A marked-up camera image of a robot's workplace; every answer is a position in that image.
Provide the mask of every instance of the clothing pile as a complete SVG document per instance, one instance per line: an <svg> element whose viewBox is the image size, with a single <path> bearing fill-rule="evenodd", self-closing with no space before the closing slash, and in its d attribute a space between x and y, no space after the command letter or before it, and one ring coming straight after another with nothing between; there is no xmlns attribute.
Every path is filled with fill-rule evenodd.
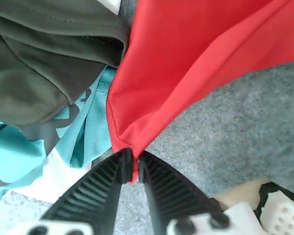
<svg viewBox="0 0 294 235"><path fill-rule="evenodd" d="M138 0L131 30L121 4L0 0L0 199L53 151L137 158L215 88L294 60L294 0Z"/></svg>

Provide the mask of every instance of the white mesh plastic part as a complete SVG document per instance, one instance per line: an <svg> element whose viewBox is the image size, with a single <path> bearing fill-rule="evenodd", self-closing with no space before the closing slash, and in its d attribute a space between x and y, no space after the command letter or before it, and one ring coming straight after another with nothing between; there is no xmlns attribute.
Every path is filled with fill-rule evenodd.
<svg viewBox="0 0 294 235"><path fill-rule="evenodd" d="M294 202L281 191L269 193L260 222L269 235L294 235Z"/></svg>

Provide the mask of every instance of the red fabric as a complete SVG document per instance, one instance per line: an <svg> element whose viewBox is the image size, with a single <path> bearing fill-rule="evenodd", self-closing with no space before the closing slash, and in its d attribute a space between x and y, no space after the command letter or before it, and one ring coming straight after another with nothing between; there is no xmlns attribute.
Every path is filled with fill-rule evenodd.
<svg viewBox="0 0 294 235"><path fill-rule="evenodd" d="M114 151L137 158L216 87L293 60L294 0L138 0L107 100Z"/></svg>

